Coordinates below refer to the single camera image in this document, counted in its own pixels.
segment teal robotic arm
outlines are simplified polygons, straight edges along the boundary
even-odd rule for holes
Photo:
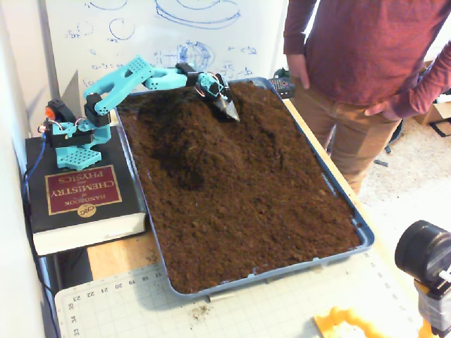
[[[101,160],[101,153],[91,147],[110,140],[111,110],[139,84],[150,91],[194,87],[229,118],[240,120],[230,88],[221,75],[196,72],[186,63],[179,63],[175,68],[157,68],[137,56],[85,90],[86,118],[76,120],[62,102],[49,102],[47,110],[53,112],[53,119],[47,119],[41,130],[56,149],[58,168],[82,170]]]

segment man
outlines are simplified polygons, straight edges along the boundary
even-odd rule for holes
[[[293,104],[358,194],[402,118],[426,113],[451,87],[451,44],[417,84],[451,0],[290,0],[284,54],[297,85]]]

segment soil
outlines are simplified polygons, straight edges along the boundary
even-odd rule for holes
[[[241,121],[192,88],[129,96],[118,112],[173,288],[195,293],[360,245],[282,101],[230,85]]]

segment book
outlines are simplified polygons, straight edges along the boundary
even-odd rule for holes
[[[101,160],[84,170],[58,168],[46,144],[28,182],[30,223],[39,256],[91,246],[145,231],[147,208],[121,127],[92,147]],[[25,140],[27,163],[35,163],[41,137]]]

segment hand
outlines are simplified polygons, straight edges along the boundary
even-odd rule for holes
[[[401,118],[396,114],[394,107],[397,105],[400,100],[399,95],[395,95],[391,99],[384,101],[381,104],[376,104],[371,108],[365,110],[365,115],[372,116],[375,114],[382,114],[384,118],[392,121],[398,121]]]
[[[307,65],[304,54],[287,55],[288,71],[290,77],[301,79],[304,89],[310,88],[309,76],[307,75]]]

